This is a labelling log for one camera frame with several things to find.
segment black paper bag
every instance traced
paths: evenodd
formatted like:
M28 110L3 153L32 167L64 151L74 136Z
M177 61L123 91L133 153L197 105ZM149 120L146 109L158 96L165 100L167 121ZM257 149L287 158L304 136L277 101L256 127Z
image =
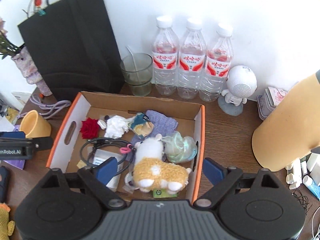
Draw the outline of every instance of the black paper bag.
M18 27L57 100L79 91L119 93L124 77L103 0L60 0Z

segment black clamp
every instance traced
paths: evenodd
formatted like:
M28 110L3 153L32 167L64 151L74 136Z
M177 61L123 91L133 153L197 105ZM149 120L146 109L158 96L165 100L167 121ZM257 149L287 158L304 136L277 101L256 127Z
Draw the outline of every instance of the black clamp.
M52 148L51 137L0 138L0 160L29 160L37 151Z

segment yellow cup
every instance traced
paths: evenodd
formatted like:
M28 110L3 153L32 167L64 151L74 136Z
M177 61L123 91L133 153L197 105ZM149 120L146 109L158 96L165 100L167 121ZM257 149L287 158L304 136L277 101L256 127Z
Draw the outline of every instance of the yellow cup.
M31 110L22 119L20 131L26 138L47 137L51 133L51 125L36 110Z

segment flower vase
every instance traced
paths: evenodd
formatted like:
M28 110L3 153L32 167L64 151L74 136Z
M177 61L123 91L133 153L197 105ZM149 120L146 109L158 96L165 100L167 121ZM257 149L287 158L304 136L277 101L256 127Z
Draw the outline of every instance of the flower vase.
M15 62L17 68L21 71L22 76L27 80L28 84L36 84L40 92L46 97L52 95L52 92L33 62L27 47L23 47L21 52L11 59Z

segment yellow plush toy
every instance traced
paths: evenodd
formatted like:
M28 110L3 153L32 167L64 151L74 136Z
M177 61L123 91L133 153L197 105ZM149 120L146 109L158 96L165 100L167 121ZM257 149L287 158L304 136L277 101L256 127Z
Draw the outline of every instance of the yellow plush toy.
M10 208L4 204L0 204L0 240L9 240L9 236L12 235L15 223L9 222Z
M169 194L183 190L188 184L190 168L162 161L163 143L161 134L137 143L133 180L142 192L167 189Z

